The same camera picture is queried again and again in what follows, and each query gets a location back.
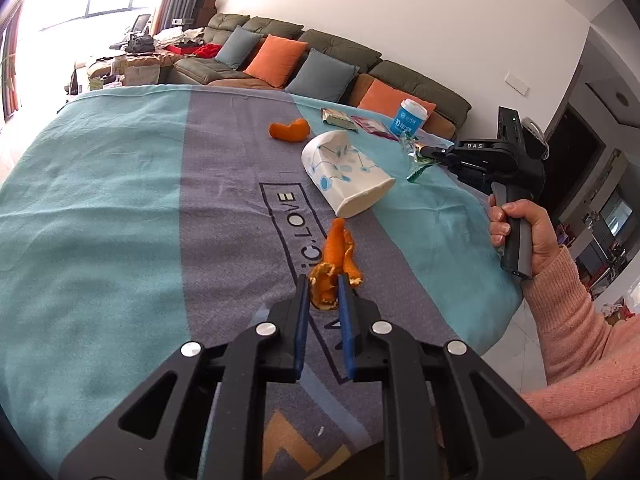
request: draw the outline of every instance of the metal screw head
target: metal screw head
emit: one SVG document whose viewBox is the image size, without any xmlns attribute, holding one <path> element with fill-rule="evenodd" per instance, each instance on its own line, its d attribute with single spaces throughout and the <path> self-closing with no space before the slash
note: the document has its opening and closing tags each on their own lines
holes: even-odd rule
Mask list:
<svg viewBox="0 0 640 480">
<path fill-rule="evenodd" d="M 387 321 L 377 321 L 373 325 L 371 325 L 371 329 L 376 334 L 384 335 L 391 332 L 393 330 L 393 327 L 391 326 L 391 323 Z"/>
<path fill-rule="evenodd" d="M 271 335 L 275 334 L 276 326 L 273 323 L 260 323 L 257 327 L 255 327 L 255 331 L 258 335 Z"/>
<path fill-rule="evenodd" d="M 462 341 L 449 341 L 447 351 L 453 355 L 464 355 L 466 353 L 466 345 Z"/>
<path fill-rule="evenodd" d="M 200 353 L 202 346 L 195 341 L 189 341 L 180 348 L 180 353 L 185 357 L 194 357 Z"/>
</svg>

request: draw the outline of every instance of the pink sweater sleeve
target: pink sweater sleeve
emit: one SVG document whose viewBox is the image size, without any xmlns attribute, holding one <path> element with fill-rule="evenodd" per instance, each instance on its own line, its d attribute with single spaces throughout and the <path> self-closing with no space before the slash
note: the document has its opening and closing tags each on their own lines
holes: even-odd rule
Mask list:
<svg viewBox="0 0 640 480">
<path fill-rule="evenodd" d="M 640 316 L 609 326 L 565 247 L 522 288 L 549 382 L 523 398 L 574 450 L 628 431 L 640 412 Z"/>
<path fill-rule="evenodd" d="M 575 374 L 610 350 L 612 327 L 596 313 L 566 247 L 522 289 L 538 326 L 549 384 Z"/>
</svg>

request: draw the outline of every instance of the paper cup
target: paper cup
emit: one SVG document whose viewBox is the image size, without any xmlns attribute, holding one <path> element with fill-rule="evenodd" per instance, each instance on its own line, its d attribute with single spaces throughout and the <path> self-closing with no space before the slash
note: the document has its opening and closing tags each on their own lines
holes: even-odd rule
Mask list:
<svg viewBox="0 0 640 480">
<path fill-rule="evenodd" d="M 334 130 L 310 140 L 302 150 L 306 174 L 335 215 L 349 218 L 380 200 L 396 180 L 351 146 L 349 134 Z"/>
<path fill-rule="evenodd" d="M 400 103 L 396 118 L 391 123 L 391 132 L 397 136 L 412 137 L 428 116 L 428 111 L 422 105 L 412 99 L 405 99 Z"/>
</svg>

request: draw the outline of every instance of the bed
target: bed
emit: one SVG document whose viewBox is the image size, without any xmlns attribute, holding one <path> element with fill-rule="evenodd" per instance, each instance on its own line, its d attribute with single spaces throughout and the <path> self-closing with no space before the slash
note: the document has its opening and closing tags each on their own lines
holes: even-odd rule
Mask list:
<svg viewBox="0 0 640 480">
<path fill-rule="evenodd" d="M 67 105 L 21 158 L 0 189 L 0 405 L 54 478 L 182 343 L 261 322 L 318 260 L 334 213 L 304 142 L 268 126 L 335 129 L 329 105 L 390 121 L 278 91 L 118 88 Z M 397 143 L 350 139 L 397 179 L 347 220 L 360 295 L 417 338 L 485 352 L 522 300 L 489 244 L 486 197 L 438 167 L 409 184 Z M 382 438 L 380 388 L 346 379 L 339 335 L 337 313 L 313 309 L 302 378 L 270 384 L 266 424 L 286 436 L 265 478 L 316 478 Z"/>
</svg>

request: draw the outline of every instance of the light switch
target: light switch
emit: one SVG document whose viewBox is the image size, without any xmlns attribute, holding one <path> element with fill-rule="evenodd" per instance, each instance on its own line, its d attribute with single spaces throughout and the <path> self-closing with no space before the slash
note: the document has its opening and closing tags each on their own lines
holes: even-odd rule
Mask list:
<svg viewBox="0 0 640 480">
<path fill-rule="evenodd" d="M 507 85 L 515 88 L 519 93 L 526 96 L 529 91 L 529 87 L 527 84 L 520 78 L 514 76 L 511 72 L 507 74 L 507 77 L 504 79 Z"/>
</svg>

